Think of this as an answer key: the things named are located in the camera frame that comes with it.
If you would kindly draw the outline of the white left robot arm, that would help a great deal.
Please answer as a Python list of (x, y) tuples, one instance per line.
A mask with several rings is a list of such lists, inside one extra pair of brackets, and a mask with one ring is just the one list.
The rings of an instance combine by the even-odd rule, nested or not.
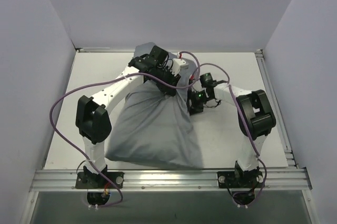
[(84, 174), (93, 187), (100, 188), (106, 183), (104, 141), (113, 128), (110, 121), (113, 109), (146, 80), (153, 80), (162, 93), (174, 96), (180, 72), (187, 66), (180, 56), (170, 57), (166, 50), (155, 45), (149, 52), (132, 58), (111, 85), (78, 100), (75, 125), (88, 156)]

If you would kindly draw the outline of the grey pillowcase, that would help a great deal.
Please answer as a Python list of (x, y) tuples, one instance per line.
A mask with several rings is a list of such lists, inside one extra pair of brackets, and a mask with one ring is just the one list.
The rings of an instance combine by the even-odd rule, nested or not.
[(160, 169), (203, 168), (185, 88), (197, 66), (191, 60), (187, 63), (175, 96), (164, 95), (153, 80), (147, 80), (125, 97), (108, 139), (107, 159)]

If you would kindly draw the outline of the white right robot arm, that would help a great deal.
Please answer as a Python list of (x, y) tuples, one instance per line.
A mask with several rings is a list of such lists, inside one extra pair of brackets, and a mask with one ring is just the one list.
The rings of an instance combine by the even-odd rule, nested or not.
[(207, 102), (215, 101), (233, 105), (237, 110), (239, 128), (244, 136), (241, 153), (235, 162), (234, 182), (245, 187), (252, 180), (259, 181), (259, 169), (263, 144), (276, 126), (276, 118), (266, 92), (249, 91), (234, 87), (230, 81), (213, 79), (211, 73), (200, 77), (201, 91), (187, 91), (187, 108), (190, 115), (202, 113)]

